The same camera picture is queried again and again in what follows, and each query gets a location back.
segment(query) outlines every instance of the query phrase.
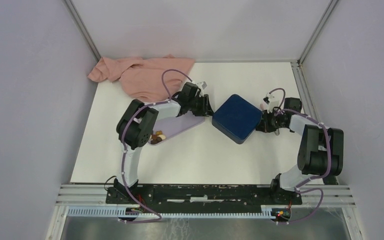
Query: metal floor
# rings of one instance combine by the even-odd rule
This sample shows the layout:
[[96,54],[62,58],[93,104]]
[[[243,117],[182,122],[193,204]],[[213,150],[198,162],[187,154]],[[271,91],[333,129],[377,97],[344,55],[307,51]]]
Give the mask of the metal floor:
[[[312,209],[292,209],[292,220]],[[67,217],[64,240],[350,240],[341,208],[321,208],[302,222],[276,226],[268,219],[170,218],[124,224],[109,217]]]

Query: wire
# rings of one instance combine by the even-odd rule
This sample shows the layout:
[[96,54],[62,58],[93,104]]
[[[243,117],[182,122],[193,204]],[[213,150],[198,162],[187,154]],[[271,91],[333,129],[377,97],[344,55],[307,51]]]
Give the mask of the wire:
[[167,72],[170,72],[170,71],[174,71],[174,72],[178,72],[180,74],[182,74],[183,76],[185,76],[187,79],[189,79],[189,81],[192,82],[192,79],[186,75],[185,73],[183,73],[182,71],[179,71],[177,69],[167,69],[165,70],[162,75],[161,75],[161,82],[162,82],[162,85],[164,86],[165,90],[167,91],[167,94],[168,94],[168,100],[166,101],[160,101],[160,102],[155,102],[155,103],[149,103],[149,104],[146,104],[144,106],[142,106],[141,108],[139,108],[134,114],[133,116],[131,116],[130,120],[127,122],[126,126],[124,127],[124,130],[123,130],[123,133],[121,135],[121,144],[123,145],[123,156],[122,156],[122,159],[121,159],[121,180],[123,181],[123,186],[127,192],[127,194],[130,196],[130,198],[135,201],[137,204],[139,204],[139,206],[141,206],[144,211],[147,210],[148,212],[150,213],[153,213],[155,215],[157,215],[157,219],[147,219],[147,220],[141,220],[141,221],[124,221],[126,224],[142,224],[142,223],[153,223],[153,222],[157,222],[157,221],[160,221],[161,219],[163,219],[163,217],[161,216],[161,214],[159,214],[158,212],[152,210],[151,208],[147,207],[146,204],[142,203],[140,200],[138,200],[135,196],[133,196],[132,192],[130,191],[128,185],[127,185],[127,182],[126,182],[126,177],[125,177],[125,162],[126,162],[126,155],[127,155],[127,152],[128,152],[128,148],[127,148],[127,145],[126,145],[126,142],[125,142],[125,137],[126,137],[126,133],[127,133],[127,129],[129,129],[130,125],[132,124],[133,120],[136,118],[136,116],[144,109],[148,108],[148,107],[151,107],[151,106],[155,106],[155,105],[160,105],[160,104],[166,104],[166,103],[169,103],[170,100],[172,99],[172,96],[170,94],[170,91],[169,91],[169,88],[167,87],[166,83],[164,82],[164,75],[167,73]]
[[300,187],[302,187],[302,186],[306,185],[307,183],[309,183],[311,180],[322,179],[322,178],[327,177],[329,175],[329,173],[331,172],[332,156],[331,156],[331,145],[329,143],[329,134],[328,134],[328,130],[326,129],[325,125],[322,122],[318,122],[316,119],[310,117],[309,115],[302,114],[302,113],[297,112],[295,110],[284,108],[282,111],[278,111],[274,115],[277,116],[277,115],[279,115],[283,111],[294,113],[294,114],[296,114],[298,116],[301,116],[301,117],[303,117],[305,119],[308,119],[311,122],[315,123],[317,126],[319,126],[323,130],[324,139],[326,141],[326,152],[327,152],[327,169],[326,169],[326,172],[323,175],[311,176],[311,177],[307,178],[306,180],[302,181],[301,183],[296,185],[296,188],[299,189]]
[[[283,88],[275,88],[272,91],[270,91],[269,94],[273,93],[276,90],[283,90],[283,92],[285,93],[285,90]],[[302,181],[301,183],[298,183],[295,186],[295,192],[297,194],[306,194],[306,193],[313,192],[313,191],[316,191],[316,190],[320,191],[320,200],[318,201],[318,204],[315,206],[315,208],[313,209],[313,211],[309,215],[307,215],[307,216],[305,216],[303,218],[297,219],[297,220],[289,221],[288,223],[280,222],[281,224],[291,224],[291,223],[301,222],[301,221],[306,220],[309,217],[313,216],[316,213],[317,209],[319,209],[320,205],[322,204],[323,197],[324,197],[323,189],[321,189],[319,187],[315,187],[315,188],[311,188],[311,189],[308,189],[308,190],[305,190],[305,191],[299,191],[299,188],[304,186],[304,185],[306,185],[307,183],[311,182],[311,180],[322,179],[322,178],[325,178],[325,177],[327,177],[329,175],[329,173],[331,172],[331,167],[332,167],[332,156],[331,156],[332,152],[331,152],[331,145],[329,143],[328,130],[326,129],[326,126],[322,122],[317,121],[316,119],[310,117],[307,114],[302,114],[302,113],[300,113],[298,111],[295,111],[295,110],[292,110],[292,109],[288,109],[288,108],[284,108],[284,109],[282,109],[280,111],[277,111],[277,112],[274,113],[274,115],[277,116],[279,114],[282,114],[284,111],[291,112],[293,114],[296,114],[298,116],[306,118],[309,121],[315,123],[317,126],[319,126],[323,130],[323,133],[324,133],[324,139],[326,141],[326,152],[327,152],[327,168],[326,168],[326,172],[323,175],[320,175],[320,176],[311,176],[311,177],[307,178],[306,180]]]
[[105,191],[108,192],[108,188],[105,188],[105,185],[107,185],[108,181],[111,180],[111,179],[113,179],[113,178],[116,178],[116,177],[117,177],[116,175],[114,175],[114,176],[110,176],[110,177],[105,181],[105,183],[103,184],[103,189],[105,189]]
[[126,182],[126,177],[125,177],[125,162],[126,162],[126,155],[127,155],[127,145],[125,143],[125,136],[126,136],[126,132],[127,132],[127,129],[129,129],[130,125],[132,124],[133,120],[136,118],[136,116],[142,111],[144,110],[145,108],[148,108],[150,106],[154,106],[154,105],[160,105],[160,104],[165,104],[165,103],[168,103],[169,101],[161,101],[161,102],[156,102],[156,103],[150,103],[150,104],[146,104],[144,106],[142,106],[141,108],[139,108],[134,114],[133,116],[130,118],[130,120],[127,122],[126,126],[124,127],[124,130],[123,130],[123,133],[121,135],[121,143],[123,145],[123,157],[121,159],[121,180],[123,181],[123,186],[127,192],[127,194],[130,196],[130,198],[135,201],[137,204],[139,204],[139,206],[141,206],[143,209],[147,210],[148,212],[150,213],[153,213],[155,215],[157,215],[157,219],[147,219],[147,220],[141,220],[141,221],[124,221],[126,224],[142,224],[142,223],[153,223],[153,222],[157,222],[157,221],[160,221],[163,217],[161,216],[161,214],[159,214],[158,212],[152,210],[151,208],[147,207],[145,204],[143,204],[141,201],[139,201],[138,199],[136,199],[135,196],[133,196],[132,192],[130,191],[129,187],[128,187],[128,184]]
[[166,83],[164,82],[164,75],[168,72],[178,72],[180,74],[182,74],[183,76],[185,76],[187,79],[189,79],[189,81],[192,82],[192,79],[186,75],[186,73],[180,71],[180,70],[177,70],[177,69],[167,69],[165,70],[162,74],[161,74],[161,82],[162,82],[162,85],[164,86],[165,90],[167,91],[167,94],[168,94],[168,100],[171,100],[172,99],[172,95],[170,94],[170,91],[169,91],[169,88],[167,87]]
[[304,221],[304,220],[310,218],[311,216],[313,216],[316,213],[317,209],[319,209],[320,205],[322,204],[323,197],[324,197],[323,189],[321,189],[320,187],[311,188],[311,189],[308,189],[305,191],[299,191],[299,190],[295,189],[295,192],[297,194],[306,194],[306,193],[316,191],[316,190],[320,191],[320,200],[318,201],[317,205],[315,206],[315,208],[312,210],[312,212],[310,214],[308,214],[307,216],[305,216],[303,218],[297,219],[297,220],[288,221],[287,223],[286,222],[277,222],[277,223],[283,224],[283,225],[293,224],[293,223],[298,223],[298,222]]
[[274,92],[276,92],[278,90],[281,90],[283,92],[282,101],[279,104],[279,107],[282,107],[282,104],[284,104],[284,101],[285,101],[285,98],[286,98],[286,91],[285,91],[284,88],[281,88],[281,87],[275,88],[275,89],[269,91],[268,94],[272,94],[272,93],[274,93]]

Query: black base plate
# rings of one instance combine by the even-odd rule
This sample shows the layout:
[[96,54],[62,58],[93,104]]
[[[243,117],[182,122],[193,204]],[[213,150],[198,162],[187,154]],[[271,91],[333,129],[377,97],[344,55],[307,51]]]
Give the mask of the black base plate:
[[[299,194],[289,191],[272,194],[269,185],[138,184],[130,191],[158,213],[261,213],[261,205],[303,204]],[[205,197],[208,199],[205,202],[194,201]],[[114,187],[108,188],[105,202],[136,204]]]

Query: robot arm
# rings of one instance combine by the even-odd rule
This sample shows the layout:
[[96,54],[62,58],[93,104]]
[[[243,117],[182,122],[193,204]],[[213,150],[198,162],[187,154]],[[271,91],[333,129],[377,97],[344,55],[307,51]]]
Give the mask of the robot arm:
[[327,129],[328,141],[324,131],[309,116],[299,114],[302,103],[299,98],[285,98],[284,110],[273,111],[269,108],[263,111],[261,121],[256,127],[257,131],[264,133],[276,132],[280,128],[287,128],[292,133],[301,136],[297,164],[289,171],[280,173],[273,179],[271,187],[273,191],[286,190],[294,192],[295,188],[302,187],[309,182],[309,178],[317,178],[324,175],[328,169],[327,142],[330,148],[331,166],[329,176],[338,176],[343,167],[344,132],[341,129]]
[[[124,172],[122,172],[122,168],[120,167],[119,173],[116,176],[118,180],[121,180],[122,175],[124,175],[126,186],[128,188],[137,184],[141,150],[149,141],[151,134],[153,134],[154,125],[157,120],[179,117],[188,111],[192,111],[195,116],[213,115],[208,95],[203,94],[202,92],[203,88],[205,88],[205,84],[187,82],[183,86],[182,91],[173,95],[174,98],[164,103],[156,103],[145,107],[134,118],[124,136],[124,142],[126,143],[125,145],[127,149],[125,149],[123,144],[121,145],[121,150],[127,152],[125,152]],[[134,114],[144,106],[145,104],[137,99],[134,99],[130,103],[117,125],[116,131],[120,141],[123,139],[123,132],[128,122],[133,118]],[[116,180],[116,183],[123,185],[123,182],[118,180]]]

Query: purple tray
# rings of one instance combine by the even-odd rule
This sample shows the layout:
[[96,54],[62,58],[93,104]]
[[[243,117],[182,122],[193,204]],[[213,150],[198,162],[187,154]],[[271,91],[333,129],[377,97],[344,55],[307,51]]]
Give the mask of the purple tray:
[[205,118],[203,116],[194,116],[192,112],[188,112],[179,117],[169,117],[158,120],[155,122],[153,127],[153,133],[155,134],[156,131],[162,131],[162,134],[166,136],[166,139],[157,144],[151,144],[151,141],[148,141],[148,144],[151,146],[157,146],[158,144],[164,143],[172,137],[191,129],[204,121]]

